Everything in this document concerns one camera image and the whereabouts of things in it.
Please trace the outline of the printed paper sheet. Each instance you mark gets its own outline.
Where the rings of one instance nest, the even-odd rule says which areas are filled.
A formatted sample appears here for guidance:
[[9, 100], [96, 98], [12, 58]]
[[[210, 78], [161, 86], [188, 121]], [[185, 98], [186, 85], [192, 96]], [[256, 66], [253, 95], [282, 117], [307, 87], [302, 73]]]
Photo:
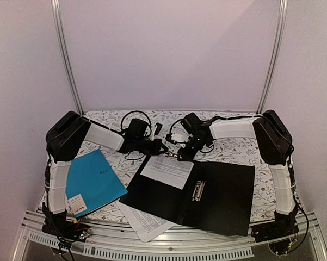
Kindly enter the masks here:
[[175, 226], [175, 223], [171, 221], [134, 209], [119, 201], [116, 205], [127, 222], [136, 231], [139, 239], [144, 243], [151, 241]]
[[141, 175], [159, 181], [169, 186], [183, 189], [194, 164], [188, 161], [178, 161], [173, 157], [150, 157], [141, 171]]

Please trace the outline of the black clip folder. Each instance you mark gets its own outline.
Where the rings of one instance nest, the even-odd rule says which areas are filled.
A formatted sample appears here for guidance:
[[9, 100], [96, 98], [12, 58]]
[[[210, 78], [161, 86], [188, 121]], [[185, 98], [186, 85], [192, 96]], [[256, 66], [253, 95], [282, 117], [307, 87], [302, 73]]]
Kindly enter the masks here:
[[180, 189], [143, 175], [151, 159], [144, 159], [120, 203], [175, 224], [225, 236], [248, 235], [254, 166], [195, 161]]

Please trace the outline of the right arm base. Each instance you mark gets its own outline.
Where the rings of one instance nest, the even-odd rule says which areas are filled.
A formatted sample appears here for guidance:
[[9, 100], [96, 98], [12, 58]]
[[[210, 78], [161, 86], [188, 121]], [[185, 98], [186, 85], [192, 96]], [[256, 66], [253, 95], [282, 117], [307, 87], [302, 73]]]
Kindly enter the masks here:
[[[254, 225], [251, 229], [251, 236], [257, 243], [290, 235], [296, 237], [296, 234], [299, 232], [299, 228], [295, 219], [297, 213], [297, 207], [295, 207], [288, 215], [275, 212], [275, 221], [260, 225]], [[291, 250], [294, 242], [295, 239], [291, 240], [287, 238], [283, 241], [271, 243], [269, 247], [272, 253], [281, 256], [287, 254]]]

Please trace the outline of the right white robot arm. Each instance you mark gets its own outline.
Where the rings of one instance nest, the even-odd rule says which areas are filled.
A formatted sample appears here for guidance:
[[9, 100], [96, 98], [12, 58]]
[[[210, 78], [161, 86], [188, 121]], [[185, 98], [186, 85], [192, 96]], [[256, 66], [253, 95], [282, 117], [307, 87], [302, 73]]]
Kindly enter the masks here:
[[178, 150], [179, 161], [192, 161], [199, 150], [212, 145], [215, 140], [255, 139], [260, 156], [272, 174], [276, 213], [289, 215], [294, 210], [293, 140], [275, 111], [267, 110], [254, 116], [214, 116], [209, 120], [201, 120], [195, 113], [190, 113], [182, 119], [181, 125], [190, 137]]

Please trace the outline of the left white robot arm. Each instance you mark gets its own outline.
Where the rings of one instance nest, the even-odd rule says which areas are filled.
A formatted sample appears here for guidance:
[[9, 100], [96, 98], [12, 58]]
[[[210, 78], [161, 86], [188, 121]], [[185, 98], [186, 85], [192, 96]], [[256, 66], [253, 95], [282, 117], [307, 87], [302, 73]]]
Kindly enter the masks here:
[[46, 134], [48, 155], [45, 170], [45, 215], [52, 214], [49, 227], [58, 236], [70, 231], [70, 224], [58, 214], [66, 212], [65, 192], [71, 162], [77, 156], [83, 142], [98, 144], [122, 154], [139, 152], [146, 156], [158, 156], [168, 151], [157, 131], [149, 134], [150, 121], [132, 119], [128, 128], [113, 130], [74, 111], [68, 111]]

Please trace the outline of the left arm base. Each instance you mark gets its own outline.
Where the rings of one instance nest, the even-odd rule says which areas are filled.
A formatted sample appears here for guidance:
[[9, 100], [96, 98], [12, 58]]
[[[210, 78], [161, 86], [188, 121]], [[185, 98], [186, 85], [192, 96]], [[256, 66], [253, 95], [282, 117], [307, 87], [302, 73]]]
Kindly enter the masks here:
[[42, 211], [45, 215], [45, 221], [42, 226], [42, 231], [44, 233], [72, 242], [85, 242], [86, 238], [92, 235], [90, 226], [80, 222], [74, 223], [67, 221], [66, 211], [59, 214], [53, 214], [49, 211], [46, 203], [42, 204]]

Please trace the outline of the blue folder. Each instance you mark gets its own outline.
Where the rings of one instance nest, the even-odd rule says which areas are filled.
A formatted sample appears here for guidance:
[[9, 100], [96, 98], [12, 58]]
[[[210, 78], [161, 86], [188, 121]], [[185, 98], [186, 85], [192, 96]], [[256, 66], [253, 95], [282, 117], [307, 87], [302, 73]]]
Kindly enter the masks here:
[[100, 150], [72, 161], [66, 197], [76, 218], [84, 217], [127, 194]]

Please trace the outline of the floral tablecloth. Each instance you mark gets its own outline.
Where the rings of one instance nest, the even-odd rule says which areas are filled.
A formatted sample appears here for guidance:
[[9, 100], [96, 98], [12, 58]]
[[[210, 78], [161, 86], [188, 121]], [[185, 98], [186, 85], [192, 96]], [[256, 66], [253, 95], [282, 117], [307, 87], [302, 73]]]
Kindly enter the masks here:
[[[236, 115], [236, 116], [254, 116], [253, 115]], [[119, 111], [103, 111], [101, 113], [86, 113], [84, 116], [88, 119], [96, 121], [104, 126], [106, 126], [107, 122], [112, 122], [116, 119], [120, 119], [122, 122], [125, 121], [127, 117], [129, 117], [129, 112], [119, 110]], [[149, 134], [152, 130], [155, 129], [156, 123], [161, 123], [163, 125], [162, 130], [157, 138], [162, 139], [164, 145], [170, 147], [172, 145], [177, 146], [177, 151], [173, 154], [173, 157], [177, 159], [177, 152], [181, 147], [184, 147], [184, 143], [188, 140], [190, 135], [185, 131], [185, 129], [181, 125], [181, 120], [185, 116], [179, 116], [177, 113], [172, 111], [146, 111], [143, 114], [143, 118], [141, 120], [150, 121], [151, 127], [147, 128], [146, 133]], [[120, 131], [123, 128], [128, 128], [123, 123], [120, 123]], [[232, 161], [237, 161], [239, 157], [248, 158], [251, 161], [260, 162], [261, 164], [266, 164], [259, 153], [258, 145], [255, 139], [248, 138], [224, 138], [221, 140], [213, 141], [214, 148], [210, 151], [207, 147], [204, 147], [202, 150], [198, 151], [195, 155], [194, 159], [231, 159]]]

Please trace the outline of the front aluminium rail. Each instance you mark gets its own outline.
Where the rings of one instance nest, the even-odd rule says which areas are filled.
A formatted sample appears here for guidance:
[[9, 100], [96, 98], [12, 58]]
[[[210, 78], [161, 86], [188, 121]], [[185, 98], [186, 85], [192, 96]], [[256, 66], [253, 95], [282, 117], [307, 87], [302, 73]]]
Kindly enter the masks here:
[[44, 219], [41, 212], [26, 211], [11, 260], [327, 260], [314, 212], [297, 215], [294, 251], [283, 256], [271, 248], [283, 246], [286, 238], [257, 243], [251, 236], [224, 237], [175, 226], [143, 243], [129, 224], [95, 219], [84, 220], [92, 235], [84, 243], [73, 243], [68, 253], [55, 236], [42, 232]]

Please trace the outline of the left aluminium frame post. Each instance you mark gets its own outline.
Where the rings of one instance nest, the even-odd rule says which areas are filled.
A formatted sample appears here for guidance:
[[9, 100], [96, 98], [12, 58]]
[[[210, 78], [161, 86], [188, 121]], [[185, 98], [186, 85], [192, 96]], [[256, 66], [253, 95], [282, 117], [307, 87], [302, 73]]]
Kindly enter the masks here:
[[71, 91], [71, 96], [75, 104], [76, 110], [79, 114], [84, 114], [81, 98], [77, 89], [75, 77], [72, 70], [72, 65], [69, 57], [69, 50], [67, 48], [66, 37], [63, 27], [63, 19], [61, 15], [60, 1], [51, 0], [52, 14], [55, 24], [55, 30], [57, 34], [58, 44], [60, 48], [61, 58], [65, 68], [67, 82]]

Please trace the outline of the aluminium frame post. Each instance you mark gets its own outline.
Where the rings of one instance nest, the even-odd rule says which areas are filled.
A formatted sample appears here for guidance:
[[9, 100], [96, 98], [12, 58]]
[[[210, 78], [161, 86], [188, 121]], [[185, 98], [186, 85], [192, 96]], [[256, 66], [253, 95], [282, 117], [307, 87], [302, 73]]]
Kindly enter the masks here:
[[260, 114], [264, 111], [264, 107], [269, 95], [270, 87], [273, 81], [273, 76], [277, 64], [277, 60], [280, 53], [283, 33], [285, 30], [285, 24], [286, 24], [286, 16], [287, 16], [287, 9], [288, 9], [288, 0], [280, 0], [279, 1], [279, 12], [277, 17], [277, 24], [276, 24], [276, 30], [275, 30], [275, 36], [274, 36], [274, 43], [273, 48], [269, 60], [269, 66], [267, 69], [264, 86], [261, 92], [260, 101], [257, 106], [256, 113]]
[[72, 65], [69, 57], [69, 50], [67, 48], [66, 37], [63, 27], [63, 19], [61, 15], [60, 1], [51, 0], [52, 14], [55, 24], [55, 30], [57, 34], [58, 44], [60, 48], [61, 58], [65, 68], [67, 82], [71, 91], [71, 96], [75, 104], [76, 110], [79, 114], [84, 114], [81, 98], [77, 89], [75, 77], [72, 70]]

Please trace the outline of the right aluminium frame post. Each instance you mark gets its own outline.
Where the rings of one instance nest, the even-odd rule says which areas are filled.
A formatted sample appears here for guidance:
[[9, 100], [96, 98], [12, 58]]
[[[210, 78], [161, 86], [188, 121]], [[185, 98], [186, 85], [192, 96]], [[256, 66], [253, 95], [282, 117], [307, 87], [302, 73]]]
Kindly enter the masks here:
[[276, 30], [275, 30], [275, 36], [274, 36], [274, 43], [273, 48], [269, 60], [269, 66], [267, 69], [264, 86], [261, 92], [260, 101], [257, 106], [256, 113], [260, 114], [264, 111], [264, 107], [269, 95], [270, 87], [273, 81], [273, 76], [277, 64], [277, 60], [280, 53], [283, 33], [285, 30], [285, 24], [286, 24], [286, 16], [287, 16], [287, 9], [288, 9], [288, 0], [280, 0], [279, 1], [279, 12], [277, 17], [277, 24], [276, 24]]

